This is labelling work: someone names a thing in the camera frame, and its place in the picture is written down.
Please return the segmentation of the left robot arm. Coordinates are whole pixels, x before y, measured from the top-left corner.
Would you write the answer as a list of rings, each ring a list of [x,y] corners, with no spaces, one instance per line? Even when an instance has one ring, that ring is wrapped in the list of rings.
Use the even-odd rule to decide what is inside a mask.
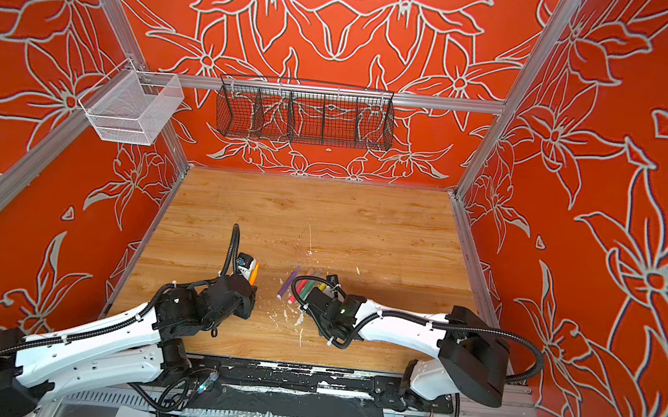
[[[242,274],[195,283],[168,283],[152,298],[120,315],[44,335],[19,329],[0,334],[0,417],[24,417],[44,400],[128,385],[139,394],[155,383],[168,393],[150,407],[169,413],[183,404],[177,387],[190,389],[191,363],[184,340],[215,333],[229,317],[246,320],[257,289]]]

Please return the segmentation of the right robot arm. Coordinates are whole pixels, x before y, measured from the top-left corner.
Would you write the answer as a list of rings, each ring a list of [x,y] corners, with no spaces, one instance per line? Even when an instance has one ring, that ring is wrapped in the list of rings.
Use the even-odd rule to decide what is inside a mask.
[[[292,295],[330,346],[388,343],[426,356],[412,366],[407,383],[423,400],[460,395],[498,408],[506,385],[528,381],[544,369],[543,351],[533,342],[489,327],[465,307],[446,315],[423,314],[337,290],[314,289],[305,296],[293,290]]]

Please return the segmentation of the orange marker pen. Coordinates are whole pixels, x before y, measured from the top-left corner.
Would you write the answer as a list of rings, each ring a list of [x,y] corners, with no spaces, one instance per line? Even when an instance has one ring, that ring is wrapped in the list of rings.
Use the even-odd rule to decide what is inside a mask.
[[[256,279],[257,275],[259,275],[259,262],[258,261],[253,261],[251,264],[251,275],[249,278],[250,285],[255,285],[256,284]]]

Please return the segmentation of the purple marker pen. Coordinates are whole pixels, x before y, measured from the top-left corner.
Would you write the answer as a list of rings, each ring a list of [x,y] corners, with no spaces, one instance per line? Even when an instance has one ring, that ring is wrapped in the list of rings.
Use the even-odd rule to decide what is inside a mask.
[[[296,265],[291,274],[289,274],[289,277],[283,282],[283,285],[280,287],[277,293],[278,300],[282,301],[285,298],[285,295],[289,293],[290,287],[292,286],[295,277],[299,275],[300,270],[300,265]]]

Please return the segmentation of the pink marker pen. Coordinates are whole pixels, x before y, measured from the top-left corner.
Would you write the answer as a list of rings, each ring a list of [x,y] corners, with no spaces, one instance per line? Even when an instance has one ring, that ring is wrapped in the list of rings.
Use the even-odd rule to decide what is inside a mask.
[[[305,275],[313,276],[313,275],[315,275],[315,273],[316,273],[315,269],[309,269],[309,270],[307,270]],[[303,280],[303,281],[300,281],[300,282],[298,281],[297,282],[297,286],[296,286],[295,289],[297,290],[297,293],[299,294],[299,297],[305,296],[304,290],[305,290],[306,286],[308,286],[308,284],[310,284],[310,281],[308,281],[308,280]],[[296,303],[296,299],[293,295],[289,296],[288,303],[289,304]]]

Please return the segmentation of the green marker pen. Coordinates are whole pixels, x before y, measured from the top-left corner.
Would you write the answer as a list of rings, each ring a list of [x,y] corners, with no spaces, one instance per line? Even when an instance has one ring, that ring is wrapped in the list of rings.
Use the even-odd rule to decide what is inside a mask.
[[[305,296],[301,297],[302,300],[307,298],[307,296],[310,294],[310,292],[314,288],[319,289],[322,286],[322,283],[320,282],[321,275],[322,275],[322,272],[316,270],[315,275],[311,276],[311,280],[309,280],[310,284],[308,284],[308,286],[306,286],[306,288],[304,290]]]

